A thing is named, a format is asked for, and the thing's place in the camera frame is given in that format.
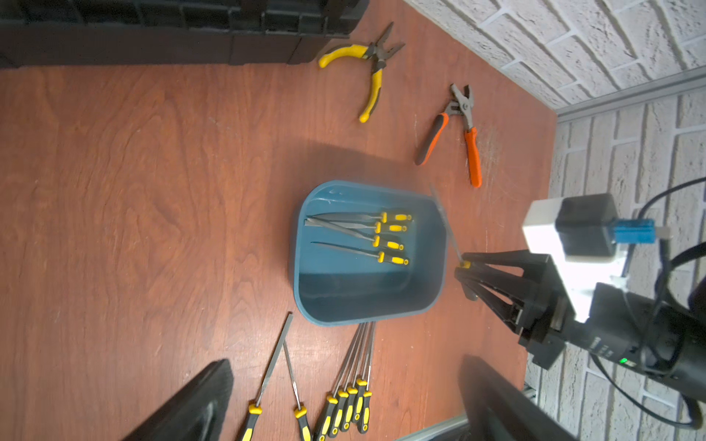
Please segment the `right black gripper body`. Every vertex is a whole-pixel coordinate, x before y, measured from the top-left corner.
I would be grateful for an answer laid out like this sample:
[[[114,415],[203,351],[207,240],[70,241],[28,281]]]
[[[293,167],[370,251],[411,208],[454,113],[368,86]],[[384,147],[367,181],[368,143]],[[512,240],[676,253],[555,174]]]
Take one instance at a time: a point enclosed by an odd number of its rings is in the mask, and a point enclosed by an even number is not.
[[[529,288],[522,300],[518,342],[541,369],[550,369],[566,349],[575,309],[550,255],[522,255]]]

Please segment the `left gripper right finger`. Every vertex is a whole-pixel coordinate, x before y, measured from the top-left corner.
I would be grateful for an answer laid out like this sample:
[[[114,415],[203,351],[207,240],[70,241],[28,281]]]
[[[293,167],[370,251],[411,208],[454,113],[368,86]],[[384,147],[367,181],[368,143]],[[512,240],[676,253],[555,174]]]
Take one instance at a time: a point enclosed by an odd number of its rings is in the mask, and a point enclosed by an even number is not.
[[[459,372],[471,440],[560,441],[574,437],[478,356]]]

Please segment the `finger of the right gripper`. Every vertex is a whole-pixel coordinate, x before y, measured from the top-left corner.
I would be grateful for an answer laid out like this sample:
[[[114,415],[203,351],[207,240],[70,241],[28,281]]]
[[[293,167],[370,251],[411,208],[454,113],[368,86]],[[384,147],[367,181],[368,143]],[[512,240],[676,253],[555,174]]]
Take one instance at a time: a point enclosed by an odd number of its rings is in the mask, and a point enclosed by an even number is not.
[[[472,267],[480,268],[481,264],[487,266],[512,266],[521,268],[531,275],[542,275],[547,271],[552,271],[552,259],[549,255],[531,253],[529,250],[517,250],[494,253],[464,253],[461,255],[463,261],[471,264],[470,268],[459,266],[457,275],[469,274]]]
[[[505,323],[514,334],[521,334],[522,327],[517,325],[520,308],[514,301],[507,302],[508,297],[496,295],[472,277],[467,269],[457,269],[456,279],[461,283],[463,293],[469,301],[481,301]]]

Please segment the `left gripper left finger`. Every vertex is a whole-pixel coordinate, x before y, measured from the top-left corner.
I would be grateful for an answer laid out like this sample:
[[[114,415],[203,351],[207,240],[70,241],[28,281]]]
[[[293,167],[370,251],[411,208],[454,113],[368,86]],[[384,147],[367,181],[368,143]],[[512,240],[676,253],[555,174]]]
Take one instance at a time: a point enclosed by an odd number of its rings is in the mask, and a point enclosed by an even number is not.
[[[125,438],[218,440],[232,391],[230,361],[213,361]]]

